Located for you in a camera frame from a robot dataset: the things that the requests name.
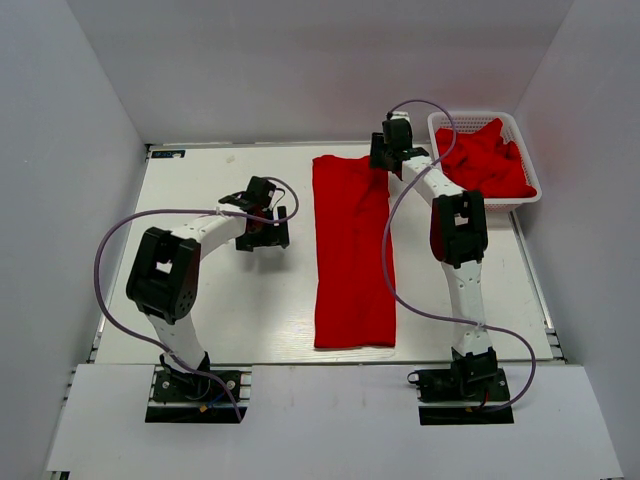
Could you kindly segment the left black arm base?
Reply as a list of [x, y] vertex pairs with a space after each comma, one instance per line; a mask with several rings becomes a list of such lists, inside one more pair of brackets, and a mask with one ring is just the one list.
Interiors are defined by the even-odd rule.
[[208, 377], [154, 368], [145, 422], [147, 424], [240, 424], [251, 393], [249, 367], [211, 369], [225, 386]]

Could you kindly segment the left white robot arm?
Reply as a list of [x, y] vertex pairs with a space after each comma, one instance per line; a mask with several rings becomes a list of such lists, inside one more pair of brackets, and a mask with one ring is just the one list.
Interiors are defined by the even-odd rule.
[[245, 190], [219, 199], [213, 213], [173, 229], [149, 228], [141, 238], [125, 293], [154, 327], [167, 349], [161, 363], [178, 373], [177, 387], [188, 398], [205, 396], [212, 378], [191, 317], [201, 262], [229, 242], [242, 252], [287, 248], [287, 209], [274, 195], [288, 190], [275, 177], [253, 176]]

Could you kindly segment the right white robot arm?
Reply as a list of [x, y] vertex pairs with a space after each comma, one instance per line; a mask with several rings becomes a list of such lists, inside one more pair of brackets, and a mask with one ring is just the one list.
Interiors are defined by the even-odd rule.
[[454, 183], [424, 148], [413, 145], [411, 123], [404, 112], [389, 112], [382, 131], [372, 134], [370, 166], [393, 173], [406, 184], [399, 200], [413, 190], [431, 209], [429, 243], [446, 277], [452, 314], [431, 314], [402, 299], [397, 302], [422, 317], [456, 325], [452, 388], [463, 398], [475, 398], [498, 370], [485, 327], [481, 290], [482, 261], [488, 246], [484, 198], [480, 192]]

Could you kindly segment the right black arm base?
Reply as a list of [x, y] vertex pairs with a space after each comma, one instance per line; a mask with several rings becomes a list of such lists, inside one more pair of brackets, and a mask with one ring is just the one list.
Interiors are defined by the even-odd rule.
[[492, 411], [493, 407], [510, 400], [510, 391], [503, 369], [492, 379], [472, 382], [463, 387], [450, 369], [414, 370], [407, 381], [418, 394], [421, 426], [483, 426], [511, 425], [511, 407]]

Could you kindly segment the red t shirt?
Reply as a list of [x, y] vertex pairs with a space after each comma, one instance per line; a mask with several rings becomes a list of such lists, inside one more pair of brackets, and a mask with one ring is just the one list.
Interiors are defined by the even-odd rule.
[[312, 162], [318, 286], [314, 346], [393, 348], [395, 278], [392, 244], [381, 256], [389, 216], [389, 179], [359, 159], [323, 155]]

